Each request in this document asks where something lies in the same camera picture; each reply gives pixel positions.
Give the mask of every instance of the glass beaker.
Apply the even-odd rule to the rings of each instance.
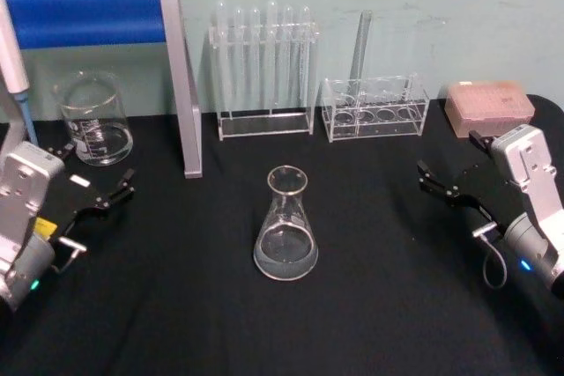
[[[279,166],[268,174],[271,208],[263,222],[253,254],[256,266],[268,277],[293,281],[317,262],[318,249],[301,203],[307,175],[294,166]]]
[[[113,74],[79,71],[55,85],[53,94],[79,159],[107,166],[130,153],[133,138]]]

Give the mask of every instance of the light blue wall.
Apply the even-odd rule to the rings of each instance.
[[[199,95],[207,108],[210,95],[202,47],[210,13],[217,0],[182,0]],[[264,4],[267,0],[228,0]],[[355,27],[362,9],[375,11],[374,37],[367,50],[365,75],[417,70],[435,97],[442,84],[469,79],[516,79],[527,92],[542,94],[564,106],[563,0],[278,0],[307,4],[322,34],[318,77],[347,77]],[[405,20],[415,42],[391,37]],[[56,110],[46,92],[54,80],[82,57],[89,66],[119,70],[124,80],[128,114],[165,113],[169,106],[166,56],[162,47],[98,49],[79,52],[43,51],[26,54],[33,80],[33,114],[52,118]],[[152,53],[160,61],[154,65]],[[128,57],[136,66],[128,67]]]

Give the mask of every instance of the glass flask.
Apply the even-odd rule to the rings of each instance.
[[[305,276],[317,262],[318,249],[301,193],[307,175],[294,166],[279,166],[268,174],[271,208],[255,244],[256,266],[268,277],[293,281]]]

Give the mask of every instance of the pink pipette tip box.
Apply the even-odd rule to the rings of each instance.
[[[449,87],[445,112],[459,138],[476,130],[481,136],[500,136],[529,123],[535,107],[513,81],[462,82]]]

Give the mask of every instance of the table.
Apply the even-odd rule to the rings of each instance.
[[[532,96],[564,170],[564,114]],[[174,116],[130,119],[133,152],[109,168],[67,167],[137,193],[71,237],[89,253],[45,276],[0,346],[2,375],[552,375],[564,372],[564,305],[508,258],[508,285],[481,280],[473,211],[419,191],[416,161],[454,176],[485,157],[432,101],[422,137],[329,144],[315,134],[220,142],[205,115],[204,177],[184,180]],[[60,122],[37,124],[43,146]],[[314,270],[274,282],[252,260],[270,205],[266,175],[291,164],[319,245]],[[564,180],[556,178],[560,192]]]

